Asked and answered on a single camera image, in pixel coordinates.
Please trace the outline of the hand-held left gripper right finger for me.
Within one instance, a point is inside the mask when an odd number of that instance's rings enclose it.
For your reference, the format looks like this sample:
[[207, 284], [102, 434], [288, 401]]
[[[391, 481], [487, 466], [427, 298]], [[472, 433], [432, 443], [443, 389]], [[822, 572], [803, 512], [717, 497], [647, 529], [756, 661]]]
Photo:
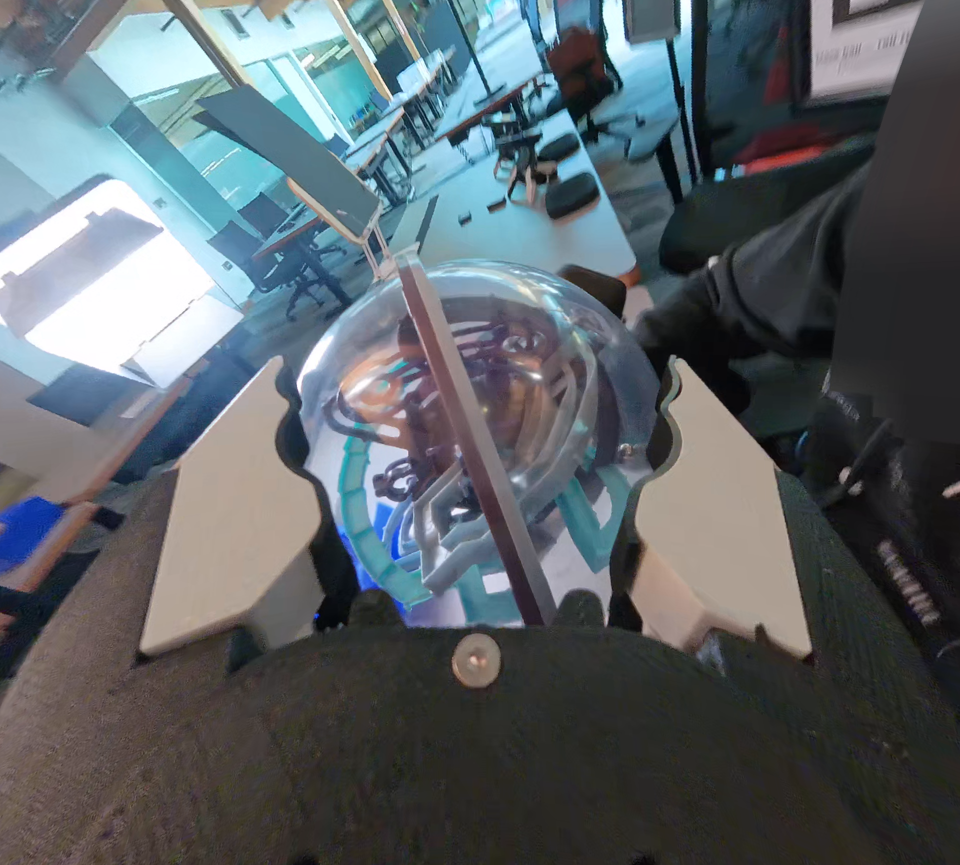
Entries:
[[778, 480], [782, 472], [682, 359], [671, 358], [628, 528], [641, 633], [695, 655], [711, 636], [812, 653]]

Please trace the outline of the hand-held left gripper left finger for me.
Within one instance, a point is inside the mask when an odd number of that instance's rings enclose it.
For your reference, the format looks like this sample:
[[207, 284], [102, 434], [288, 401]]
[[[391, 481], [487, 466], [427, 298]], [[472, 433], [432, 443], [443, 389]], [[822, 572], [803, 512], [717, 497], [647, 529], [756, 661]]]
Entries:
[[275, 356], [179, 458], [142, 656], [237, 630], [268, 651], [347, 623], [359, 583], [301, 409]]

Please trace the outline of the clear maze ball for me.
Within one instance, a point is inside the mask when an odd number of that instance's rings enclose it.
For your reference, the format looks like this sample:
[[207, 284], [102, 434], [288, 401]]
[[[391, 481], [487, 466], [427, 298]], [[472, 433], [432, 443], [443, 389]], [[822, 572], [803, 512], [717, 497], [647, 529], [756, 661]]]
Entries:
[[588, 291], [407, 251], [324, 333], [297, 388], [306, 469], [360, 589], [404, 625], [546, 624], [575, 590], [608, 609], [659, 384]]

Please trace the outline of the bright white light panel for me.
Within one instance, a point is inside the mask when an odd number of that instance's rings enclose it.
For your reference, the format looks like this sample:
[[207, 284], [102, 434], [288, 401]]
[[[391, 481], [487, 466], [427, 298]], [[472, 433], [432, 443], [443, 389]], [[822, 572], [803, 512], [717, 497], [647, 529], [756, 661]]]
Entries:
[[98, 175], [2, 248], [2, 328], [75, 364], [165, 390], [244, 319], [118, 178]]

